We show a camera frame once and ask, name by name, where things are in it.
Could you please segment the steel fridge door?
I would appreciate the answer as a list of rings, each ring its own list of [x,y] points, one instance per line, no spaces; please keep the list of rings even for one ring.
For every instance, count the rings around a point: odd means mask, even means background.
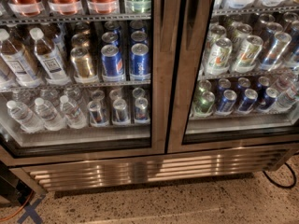
[[[298,124],[298,0],[184,0],[182,35],[168,152],[191,153],[299,142]],[[259,68],[259,57],[276,32],[292,37],[278,63],[270,71]],[[263,48],[246,73],[233,73],[233,58],[248,35],[263,40]],[[231,40],[233,49],[228,70],[205,75],[213,44]],[[245,89],[258,99],[248,113],[236,111]],[[233,90],[236,102],[230,114],[216,112],[226,90]],[[215,95],[207,116],[193,113],[195,98],[204,91]]]
[[[38,87],[21,86],[10,70],[7,81],[1,85],[1,161],[12,168],[59,164],[76,161],[115,160],[164,152],[168,105],[170,101],[173,66],[176,6],[178,0],[151,0],[147,13],[134,13],[118,0],[118,9],[109,14],[91,13],[88,0],[80,0],[80,14],[61,15],[50,10],[49,0],[43,0],[45,11],[34,17],[16,16],[2,0],[6,14],[1,17],[1,26],[20,40],[30,51],[40,72],[42,84]],[[40,28],[50,38],[65,59],[70,82],[51,85],[47,73],[34,55],[34,40],[30,30]],[[130,51],[132,45],[142,43],[149,47],[149,80],[130,79]],[[101,48],[113,45],[119,48],[124,66],[124,81],[104,81]],[[98,83],[79,84],[70,60],[73,48],[89,50],[97,68]],[[86,116],[87,125],[81,129],[70,128],[60,110],[60,97],[74,99]],[[137,98],[149,102],[149,122],[136,123],[134,106]],[[35,99],[50,101],[64,118],[66,127],[59,131],[44,129],[27,133],[7,112],[10,100],[25,103],[34,113]],[[114,124],[112,105],[119,98],[126,101],[129,122]],[[108,125],[93,127],[90,124],[88,103],[99,101],[107,112]]]

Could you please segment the white 7Up can left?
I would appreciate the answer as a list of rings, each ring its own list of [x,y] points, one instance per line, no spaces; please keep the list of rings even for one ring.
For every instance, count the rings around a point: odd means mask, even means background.
[[[205,65],[205,75],[221,75],[228,70],[228,60],[233,49],[229,38],[218,39],[212,46]]]

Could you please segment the white 7up can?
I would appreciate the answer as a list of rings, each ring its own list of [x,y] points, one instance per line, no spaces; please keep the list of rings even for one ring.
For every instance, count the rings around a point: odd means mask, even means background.
[[[231,72],[246,73],[251,71],[254,62],[263,48],[263,40],[257,35],[248,35],[233,58]]]
[[[218,39],[212,46],[205,65],[205,75],[221,75],[228,70],[228,60],[233,49],[229,38]]]

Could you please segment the white 7Up can right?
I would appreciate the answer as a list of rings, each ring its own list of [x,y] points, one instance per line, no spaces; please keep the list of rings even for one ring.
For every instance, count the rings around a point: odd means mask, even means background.
[[[246,73],[251,71],[254,62],[263,48],[263,40],[257,35],[248,35],[233,58],[231,72]]]

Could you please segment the blue can bottom left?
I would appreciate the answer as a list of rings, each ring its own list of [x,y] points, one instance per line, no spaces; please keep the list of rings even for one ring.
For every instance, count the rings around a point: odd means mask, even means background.
[[[216,107],[216,112],[223,115],[230,114],[233,111],[236,98],[237,95],[233,90],[226,90]]]

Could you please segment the green can bottom shelf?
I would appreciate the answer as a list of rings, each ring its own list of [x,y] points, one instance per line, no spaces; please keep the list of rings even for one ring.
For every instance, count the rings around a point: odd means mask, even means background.
[[[204,91],[193,102],[193,113],[196,117],[207,116],[211,113],[215,103],[215,95],[211,91]]]

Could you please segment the blue can bottom right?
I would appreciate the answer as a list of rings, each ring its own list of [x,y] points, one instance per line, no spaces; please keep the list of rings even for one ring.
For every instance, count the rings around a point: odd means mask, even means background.
[[[258,99],[257,91],[253,89],[245,89],[237,101],[236,111],[238,113],[248,113]]]

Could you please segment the blue pepsi can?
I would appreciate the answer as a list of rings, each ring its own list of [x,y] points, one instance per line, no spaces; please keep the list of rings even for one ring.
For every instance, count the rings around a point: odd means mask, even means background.
[[[149,47],[142,43],[132,45],[130,51],[130,79],[150,79],[150,52]]]
[[[125,72],[119,48],[113,45],[104,45],[101,48],[104,81],[124,81]]]

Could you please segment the front blue Pepsi can left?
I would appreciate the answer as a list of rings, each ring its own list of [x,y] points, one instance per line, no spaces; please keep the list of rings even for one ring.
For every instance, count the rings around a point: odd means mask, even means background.
[[[104,45],[101,48],[104,81],[124,81],[125,72],[119,48],[113,45]]]

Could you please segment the small silver can middle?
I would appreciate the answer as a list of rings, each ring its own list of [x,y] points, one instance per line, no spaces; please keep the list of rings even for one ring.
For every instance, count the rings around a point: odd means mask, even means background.
[[[112,105],[112,121],[114,124],[126,124],[129,122],[129,110],[126,101],[119,98]]]

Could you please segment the small silver can left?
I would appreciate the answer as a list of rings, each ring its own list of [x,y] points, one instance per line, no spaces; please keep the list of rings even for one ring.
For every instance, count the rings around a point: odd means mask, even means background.
[[[88,103],[88,112],[90,115],[90,124],[93,127],[108,125],[107,112],[97,100]]]

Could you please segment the tea bottle white cap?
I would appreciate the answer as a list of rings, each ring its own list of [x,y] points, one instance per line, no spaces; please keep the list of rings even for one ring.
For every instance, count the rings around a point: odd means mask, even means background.
[[[65,85],[70,82],[65,59],[55,43],[37,27],[30,30],[34,40],[34,55],[47,73],[46,80],[51,85]]]

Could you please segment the water bottle middle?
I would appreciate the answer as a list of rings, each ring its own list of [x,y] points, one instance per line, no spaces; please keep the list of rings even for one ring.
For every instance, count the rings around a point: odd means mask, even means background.
[[[43,120],[44,126],[50,131],[59,131],[66,127],[66,123],[55,106],[43,98],[35,99],[35,112]]]

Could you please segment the water bottle left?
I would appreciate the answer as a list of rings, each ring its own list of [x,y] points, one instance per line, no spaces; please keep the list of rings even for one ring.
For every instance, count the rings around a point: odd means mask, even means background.
[[[35,133],[44,129],[43,121],[25,103],[10,100],[7,112],[27,133]]]

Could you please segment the blue tape cross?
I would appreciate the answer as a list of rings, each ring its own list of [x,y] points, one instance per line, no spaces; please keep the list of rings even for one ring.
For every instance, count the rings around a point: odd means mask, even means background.
[[[30,218],[34,224],[43,224],[41,216],[36,211],[36,208],[42,203],[45,199],[45,195],[35,196],[28,204],[24,207],[24,213],[18,219],[18,224],[24,224],[27,218]]]

